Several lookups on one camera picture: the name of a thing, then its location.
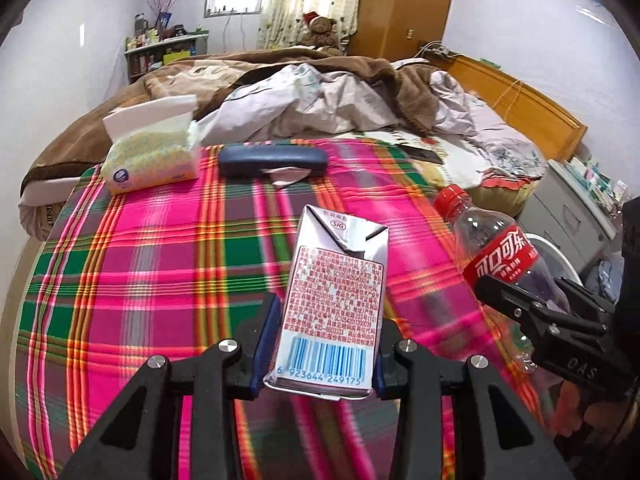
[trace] tissue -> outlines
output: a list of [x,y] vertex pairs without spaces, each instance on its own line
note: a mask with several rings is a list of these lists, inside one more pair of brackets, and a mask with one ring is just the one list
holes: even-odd
[[112,194],[199,176],[196,96],[172,96],[117,110],[103,119],[113,146],[100,174]]

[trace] bed frame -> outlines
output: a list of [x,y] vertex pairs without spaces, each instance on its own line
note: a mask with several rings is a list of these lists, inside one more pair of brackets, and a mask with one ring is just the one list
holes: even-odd
[[548,159],[562,162],[571,158],[587,131],[558,103],[500,70],[462,55],[452,59],[429,56],[429,61],[487,102],[504,122],[535,142]]

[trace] brown blanket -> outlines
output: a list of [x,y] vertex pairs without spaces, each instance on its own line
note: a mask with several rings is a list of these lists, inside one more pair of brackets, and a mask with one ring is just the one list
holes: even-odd
[[306,48],[261,50],[228,56],[196,56],[145,75],[107,102],[75,121],[47,146],[22,180],[20,194],[33,180],[80,176],[104,161],[111,147],[102,119],[117,107],[132,106],[170,95],[196,94],[199,120],[216,110],[239,86],[277,72],[283,63],[306,62],[320,72],[351,72],[368,84],[383,84],[395,114],[419,135],[427,135],[438,99],[429,79],[437,70],[425,64],[396,71],[385,59],[332,57]]

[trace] drawer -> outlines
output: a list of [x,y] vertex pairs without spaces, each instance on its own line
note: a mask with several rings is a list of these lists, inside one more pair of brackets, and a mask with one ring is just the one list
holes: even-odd
[[581,272],[586,266],[585,258],[580,251],[535,195],[527,200],[525,208],[518,217],[518,224],[524,232],[542,236],[555,245],[574,266],[576,272]]
[[548,171],[536,188],[535,196],[562,229],[586,261],[592,260],[608,240],[598,221],[584,203],[553,171]]

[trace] screw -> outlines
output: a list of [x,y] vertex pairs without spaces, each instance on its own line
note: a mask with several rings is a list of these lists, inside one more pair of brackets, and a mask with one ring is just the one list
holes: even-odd
[[218,348],[224,353],[231,353],[238,348],[238,343],[233,339],[223,339],[218,343]]
[[149,359],[146,360],[146,365],[149,368],[162,368],[166,359],[163,355],[152,355]]
[[402,352],[415,352],[418,348],[418,343],[413,339],[402,339],[402,341],[398,342],[398,348],[401,349]]
[[471,358],[471,365],[474,368],[487,368],[489,365],[489,359],[487,359],[483,355],[476,354]]

